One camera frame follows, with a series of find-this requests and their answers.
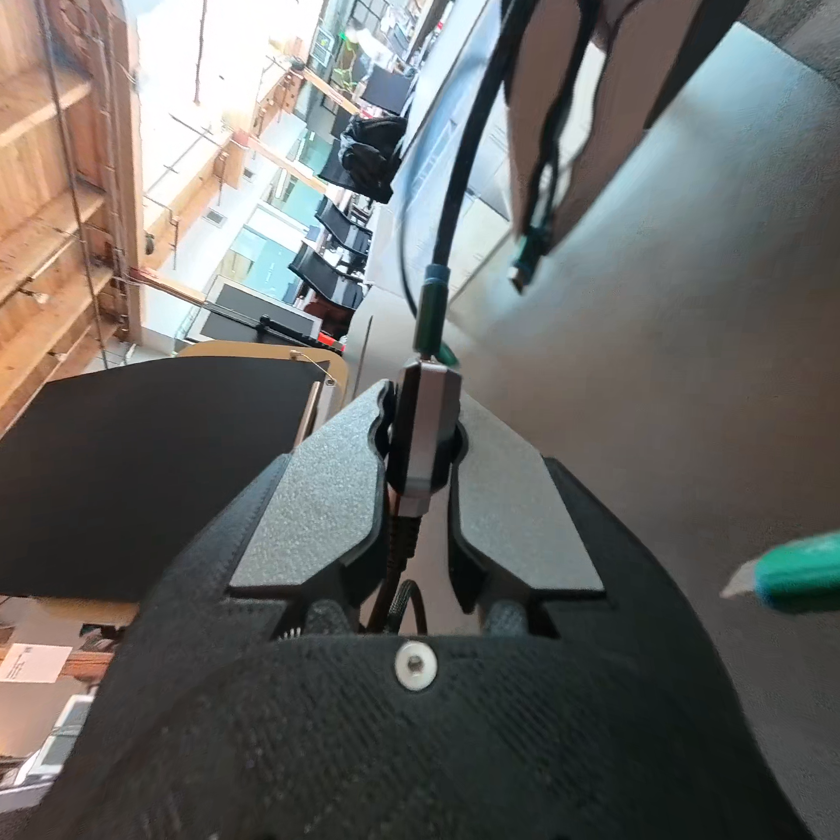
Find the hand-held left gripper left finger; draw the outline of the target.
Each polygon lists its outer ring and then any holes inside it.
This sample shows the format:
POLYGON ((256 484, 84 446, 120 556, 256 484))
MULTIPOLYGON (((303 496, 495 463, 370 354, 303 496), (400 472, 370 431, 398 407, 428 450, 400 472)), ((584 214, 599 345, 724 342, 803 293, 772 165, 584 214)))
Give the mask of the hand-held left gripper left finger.
POLYGON ((231 595, 360 607, 385 576, 385 450, 394 384, 381 380, 289 457, 233 576, 231 595))

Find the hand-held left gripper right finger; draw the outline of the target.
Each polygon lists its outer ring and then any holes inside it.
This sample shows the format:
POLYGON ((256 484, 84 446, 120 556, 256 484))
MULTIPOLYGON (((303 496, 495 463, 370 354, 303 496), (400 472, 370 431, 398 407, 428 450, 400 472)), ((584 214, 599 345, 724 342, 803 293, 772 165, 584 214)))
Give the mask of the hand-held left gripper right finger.
POLYGON ((448 495, 448 574, 461 610, 602 599, 605 587, 546 460, 462 399, 448 495))

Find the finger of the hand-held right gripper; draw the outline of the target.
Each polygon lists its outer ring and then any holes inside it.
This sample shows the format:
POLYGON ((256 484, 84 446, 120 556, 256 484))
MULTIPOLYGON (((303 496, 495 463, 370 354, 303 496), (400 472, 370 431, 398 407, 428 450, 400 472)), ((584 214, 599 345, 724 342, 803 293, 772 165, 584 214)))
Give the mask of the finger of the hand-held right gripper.
POLYGON ((585 2, 509 2, 503 8, 511 14, 504 81, 511 225, 524 235, 585 52, 585 2))
POLYGON ((747 1, 608 2, 605 63, 588 140, 553 212, 550 247, 581 221, 747 1))

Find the black bag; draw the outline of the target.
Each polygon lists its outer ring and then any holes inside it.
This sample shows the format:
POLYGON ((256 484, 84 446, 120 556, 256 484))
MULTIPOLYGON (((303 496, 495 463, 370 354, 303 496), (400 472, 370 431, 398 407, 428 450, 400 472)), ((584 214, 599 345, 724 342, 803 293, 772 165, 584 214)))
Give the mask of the black bag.
POLYGON ((388 204, 393 195, 392 180, 402 162, 406 128, 407 120, 402 115, 353 115, 333 143, 318 179, 375 203, 388 204))

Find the grey framed screen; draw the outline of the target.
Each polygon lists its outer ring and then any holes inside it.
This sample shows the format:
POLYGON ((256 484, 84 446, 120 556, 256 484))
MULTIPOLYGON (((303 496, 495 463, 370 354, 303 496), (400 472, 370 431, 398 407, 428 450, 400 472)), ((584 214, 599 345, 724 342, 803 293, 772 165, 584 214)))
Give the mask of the grey framed screen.
POLYGON ((177 338, 184 343, 225 340, 240 343, 291 344, 288 334, 316 340, 322 320, 283 301, 251 290, 234 280, 216 274, 207 290, 210 308, 193 307, 179 328, 177 338), (262 317, 282 327, 279 338, 261 335, 256 329, 262 317))

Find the white paper label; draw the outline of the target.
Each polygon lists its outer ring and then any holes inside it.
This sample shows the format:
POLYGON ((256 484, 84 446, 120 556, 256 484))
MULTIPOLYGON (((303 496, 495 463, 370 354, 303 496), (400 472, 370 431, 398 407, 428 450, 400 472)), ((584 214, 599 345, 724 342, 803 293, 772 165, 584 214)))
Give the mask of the white paper label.
POLYGON ((60 677, 71 646, 11 644, 2 648, 1 683, 51 685, 60 677))

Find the black office chair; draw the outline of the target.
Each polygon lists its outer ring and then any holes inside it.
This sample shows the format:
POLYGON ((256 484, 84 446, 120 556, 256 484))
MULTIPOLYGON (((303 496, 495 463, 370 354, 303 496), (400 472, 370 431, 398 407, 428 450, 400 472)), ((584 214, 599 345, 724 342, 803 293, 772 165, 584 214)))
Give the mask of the black office chair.
POLYGON ((352 221, 329 196, 322 197, 315 217, 342 249, 358 257, 368 256, 373 232, 352 221))
POLYGON ((307 288, 334 307, 355 311, 364 299, 361 278, 339 270, 306 244, 299 248, 287 268, 307 288))

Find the black monitor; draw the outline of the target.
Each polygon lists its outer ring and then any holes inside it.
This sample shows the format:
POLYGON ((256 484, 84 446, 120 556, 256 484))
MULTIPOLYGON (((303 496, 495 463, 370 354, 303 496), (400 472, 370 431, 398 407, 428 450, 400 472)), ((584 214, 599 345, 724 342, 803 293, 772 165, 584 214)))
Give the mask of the black monitor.
POLYGON ((1 593, 137 603, 291 452, 304 360, 197 356, 54 381, 1 444, 1 593))

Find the hdmi switch box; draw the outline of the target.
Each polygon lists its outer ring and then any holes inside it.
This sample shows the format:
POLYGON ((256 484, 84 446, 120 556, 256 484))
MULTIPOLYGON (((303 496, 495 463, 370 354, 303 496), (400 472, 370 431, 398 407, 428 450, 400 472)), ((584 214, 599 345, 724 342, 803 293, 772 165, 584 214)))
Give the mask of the hdmi switch box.
POLYGON ((402 369, 388 452, 386 480, 399 518, 421 518, 446 487, 456 455, 462 378, 432 360, 402 369))

